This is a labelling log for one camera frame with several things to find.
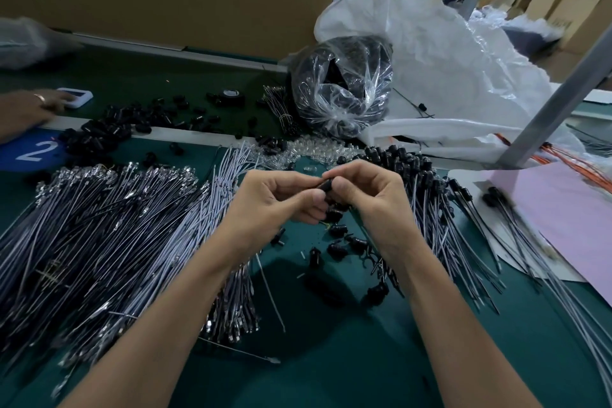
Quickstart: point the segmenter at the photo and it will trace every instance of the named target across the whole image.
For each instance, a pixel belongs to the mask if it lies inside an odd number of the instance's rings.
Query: gold ring
[[[40,95],[40,94],[34,94],[34,95],[36,95],[40,99],[40,101],[42,102],[42,106],[43,107],[47,106],[47,101],[46,101],[46,99],[42,95]]]

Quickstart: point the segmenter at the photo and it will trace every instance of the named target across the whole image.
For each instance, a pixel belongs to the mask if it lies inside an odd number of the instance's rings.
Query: number 2
[[[38,155],[39,153],[46,153],[46,152],[50,152],[51,150],[57,149],[58,144],[57,142],[54,142],[54,141],[43,141],[43,142],[37,143],[36,147],[40,147],[41,145],[48,145],[49,147],[47,147],[46,149],[37,150],[35,152],[24,153],[23,155],[20,155],[19,157],[15,159],[24,160],[24,161],[40,161],[42,160],[42,158],[38,158],[34,156]]]

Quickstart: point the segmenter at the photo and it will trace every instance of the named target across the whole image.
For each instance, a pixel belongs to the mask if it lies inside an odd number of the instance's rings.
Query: pink paper
[[[612,305],[612,201],[563,163],[488,171],[530,223]]]

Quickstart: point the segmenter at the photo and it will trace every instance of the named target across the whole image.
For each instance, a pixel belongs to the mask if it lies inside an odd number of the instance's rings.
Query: hand
[[[355,160],[323,173],[333,178],[332,195],[353,205],[376,247],[396,269],[411,252],[425,244],[410,209],[399,174],[364,160]]]
[[[0,94],[0,143],[8,142],[29,128],[46,123],[64,110],[62,101],[75,97],[65,91],[38,89]]]
[[[287,220],[317,224],[325,219],[325,192],[314,188],[321,182],[295,171],[247,172],[211,239],[224,249],[229,246],[231,265],[247,261]]]

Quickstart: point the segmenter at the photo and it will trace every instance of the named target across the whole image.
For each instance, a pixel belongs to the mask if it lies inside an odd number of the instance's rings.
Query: forearm
[[[399,268],[448,408],[539,407],[424,241]]]
[[[165,408],[230,269],[211,238],[61,408]]]

